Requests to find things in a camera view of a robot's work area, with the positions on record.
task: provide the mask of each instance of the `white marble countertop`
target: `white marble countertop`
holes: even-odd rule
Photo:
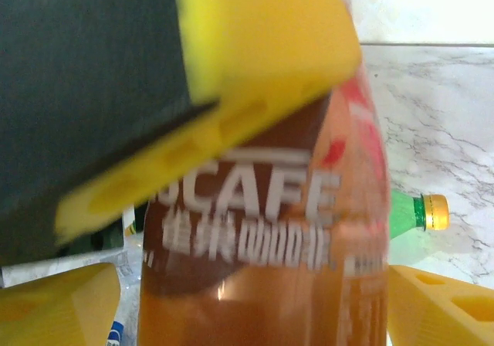
[[[393,186],[446,195],[451,212],[449,230],[394,239],[390,262],[494,288],[494,49],[365,46],[364,52]],[[94,260],[5,268],[5,285]],[[138,290],[127,302],[122,346],[134,344]]]

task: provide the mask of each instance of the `yellow bottle cap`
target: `yellow bottle cap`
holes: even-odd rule
[[[423,195],[425,206],[425,227],[444,230],[449,227],[448,200],[443,195]]]

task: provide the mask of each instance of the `plastic bottle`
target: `plastic bottle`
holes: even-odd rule
[[[389,185],[364,70],[153,198],[140,346],[384,345]]]
[[[415,198],[393,189],[389,225],[391,239],[416,228],[447,229],[448,201],[443,195],[422,195]]]

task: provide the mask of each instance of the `yellow foam piece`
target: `yellow foam piece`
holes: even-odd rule
[[[494,290],[390,266],[387,329],[394,346],[493,346]]]
[[[120,299],[115,266],[99,263],[0,290],[2,346],[105,345]]]
[[[70,192],[59,243],[100,229],[209,158],[350,78],[361,61],[341,0],[179,0],[192,100],[217,109]]]

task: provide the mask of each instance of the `rectangular hole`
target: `rectangular hole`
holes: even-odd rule
[[[124,208],[125,205],[132,205],[142,184],[142,180],[133,175],[119,175],[93,197],[90,211],[93,213],[115,212]]]
[[[166,151],[162,159],[167,166],[173,166],[182,163],[184,159],[196,157],[200,151],[197,144],[191,139]]]
[[[251,127],[252,122],[259,122],[267,111],[268,106],[264,100],[251,102],[247,107],[237,110],[236,113],[223,118],[219,124],[219,130],[225,141],[235,139],[244,132],[246,127]]]
[[[494,298],[487,296],[457,296],[452,303],[476,321],[494,321]]]
[[[422,283],[429,284],[429,285],[432,285],[432,286],[437,286],[439,284],[444,284],[445,283],[445,282],[443,282],[440,279],[436,279],[433,276],[426,275],[426,274],[417,274],[415,277],[418,280],[420,280]]]

